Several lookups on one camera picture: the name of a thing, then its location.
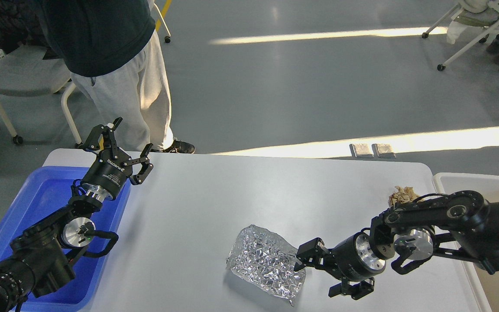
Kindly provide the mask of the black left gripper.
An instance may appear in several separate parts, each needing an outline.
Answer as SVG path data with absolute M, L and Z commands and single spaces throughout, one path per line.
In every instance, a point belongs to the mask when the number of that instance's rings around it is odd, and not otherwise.
M 146 144 L 136 159 L 132 159 L 125 151 L 118 148 L 115 131 L 122 121 L 123 118 L 118 117 L 105 126 L 102 124 L 94 126 L 85 142 L 78 144 L 78 149 L 87 152 L 101 150 L 81 180 L 81 187 L 84 190 L 104 189 L 107 191 L 106 197 L 110 200 L 116 199 L 128 179 L 132 185 L 140 185 L 154 168 L 149 158 L 152 143 Z M 131 167 L 137 164 L 141 165 L 141 169 L 137 174 L 133 174 Z

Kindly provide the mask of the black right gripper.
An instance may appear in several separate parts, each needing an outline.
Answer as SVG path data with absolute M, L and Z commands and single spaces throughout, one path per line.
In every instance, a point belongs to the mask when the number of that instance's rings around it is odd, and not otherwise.
M 369 243 L 369 235 L 358 232 L 333 248 L 326 248 L 316 237 L 299 245 L 294 271 L 311 267 L 327 271 L 341 283 L 329 288 L 328 296 L 350 296 L 359 300 L 374 292 L 376 279 L 386 269 L 386 261 L 377 257 Z

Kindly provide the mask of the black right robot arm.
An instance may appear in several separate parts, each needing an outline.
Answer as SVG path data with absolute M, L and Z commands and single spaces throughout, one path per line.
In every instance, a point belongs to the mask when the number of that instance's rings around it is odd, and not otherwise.
M 336 247 L 327 249 L 318 237 L 308 241 L 295 257 L 294 271 L 326 271 L 339 282 L 328 295 L 354 300 L 373 292 L 374 277 L 389 259 L 401 275 L 432 257 L 468 261 L 493 275 L 499 271 L 499 202 L 473 190 L 427 194 L 394 204 Z

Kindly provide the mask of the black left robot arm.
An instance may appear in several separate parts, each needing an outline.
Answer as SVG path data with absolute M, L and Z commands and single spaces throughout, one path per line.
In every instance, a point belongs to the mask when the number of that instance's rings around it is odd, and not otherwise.
M 20 311 L 29 294 L 57 292 L 76 277 L 73 268 L 81 257 L 104 257 L 113 249 L 117 233 L 96 229 L 91 216 L 105 200 L 115 200 L 127 180 L 140 185 L 154 168 L 152 144 L 138 158 L 117 146 L 115 131 L 122 120 L 93 127 L 81 145 L 97 157 L 85 176 L 72 183 L 67 205 L 11 241 L 12 254 L 0 261 L 0 312 Z

